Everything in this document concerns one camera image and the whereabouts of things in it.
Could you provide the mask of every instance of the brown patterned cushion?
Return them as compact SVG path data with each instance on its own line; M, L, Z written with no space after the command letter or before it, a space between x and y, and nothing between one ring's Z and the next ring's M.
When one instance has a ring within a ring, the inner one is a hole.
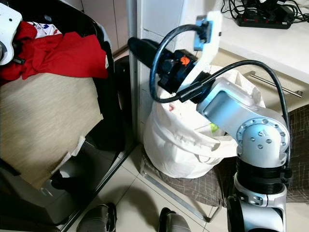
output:
M288 189L287 202L309 203L309 105L289 113L291 123L293 181ZM236 172L236 157L225 158L206 175L196 179L172 178L158 171L145 151L143 161L148 168L178 192L198 202L226 207L233 175Z

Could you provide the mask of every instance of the white floor tile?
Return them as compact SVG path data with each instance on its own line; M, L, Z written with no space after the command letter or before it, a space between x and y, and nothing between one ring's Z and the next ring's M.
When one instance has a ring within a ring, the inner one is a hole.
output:
M74 222L68 232L76 232L78 223L81 221L81 219L89 209L92 209L101 203L112 202L114 204L117 204L124 195L124 193L131 186L135 178L136 177L127 169L120 167L111 177L111 179L107 182L107 184L103 187L103 189L99 192L97 197L82 213L82 215Z
M222 208L211 223L207 223L204 232L228 232L227 229L227 209Z
M309 226L309 205L286 204L286 231L307 232Z
M180 209L172 205L141 180L136 179L117 205L117 232L155 232L159 225L161 209L168 207L179 212L193 232L202 232L203 227Z
M138 176L140 173L141 148L141 144L137 145L129 157L122 164L125 169L127 169L135 176Z
M172 193L174 193L175 195L177 195L179 198L181 198L182 200L184 200L185 202L187 202L189 205L191 205L192 207L194 207L197 211L199 211L202 214L205 214L206 216L210 216L211 213L211 209L212 206L209 205L205 205L202 204L200 202L197 202L185 195L183 195L182 193L178 192L177 190L173 189L171 186L169 186L168 184L166 184L163 180L161 180L159 177L157 177L154 174L151 174L149 171L147 171L147 173L153 178L155 179L157 182L159 182L161 185L163 185L164 187L166 187L168 190L170 190ZM163 196L164 198L166 198L168 201L170 201L173 205L177 206L180 210L182 210L183 212L185 212L188 216L190 216L195 222L197 222L198 224L200 224L201 226L205 226L206 222L204 220L199 219L196 215L194 215L193 213L191 213L187 208L185 208L184 206L182 206L180 203L178 203L177 201L175 201L173 198L171 198L170 196L168 196L166 193L164 193L162 190L160 190L158 187L156 187L155 185L153 185L152 183L150 183L148 180L146 180L142 175L138 175L138 179L140 179L141 181L143 181L144 183L146 183L147 185L150 185L156 192L158 192L161 196Z

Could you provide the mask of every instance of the chair leg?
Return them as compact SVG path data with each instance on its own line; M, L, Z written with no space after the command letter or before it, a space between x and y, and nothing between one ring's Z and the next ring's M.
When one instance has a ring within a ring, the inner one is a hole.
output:
M166 193L168 196L170 196L172 199L174 199L175 201L177 201L179 204L181 204L183 207L185 207L187 210L189 210L191 213L193 213L195 216L197 216L199 219L210 223L213 221L213 219L216 217L216 215L219 213L219 211L221 210L221 206L218 207L216 209L216 211L213 213L213 215L211 217L208 217L206 214L203 214L201 212L199 212L198 210L196 210L194 207L192 207L190 204L188 204L187 202L185 202L183 199L181 199L180 197L178 197L176 194L174 194L173 192L171 192L169 189L167 189L165 186L163 186L162 184L160 184L158 181L156 181L155 179L153 179L150 175L148 175L146 173L146 171L144 170L144 167L142 168L141 165L141 169L140 169L140 174L147 179L149 182L151 182L152 184L154 184L156 187L158 187L161 191L163 191L164 193Z

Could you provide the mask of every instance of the green object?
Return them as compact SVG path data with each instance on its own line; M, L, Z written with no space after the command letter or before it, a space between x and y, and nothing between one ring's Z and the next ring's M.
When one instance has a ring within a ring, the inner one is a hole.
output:
M211 123L211 132L212 133L215 133L218 129L219 129L219 127L216 124Z

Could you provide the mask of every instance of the beige seat cushion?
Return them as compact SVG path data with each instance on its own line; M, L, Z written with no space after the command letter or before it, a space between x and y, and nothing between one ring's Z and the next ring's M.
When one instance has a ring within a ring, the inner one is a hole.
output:
M0 89L1 158L39 189L102 120L92 78L41 73Z

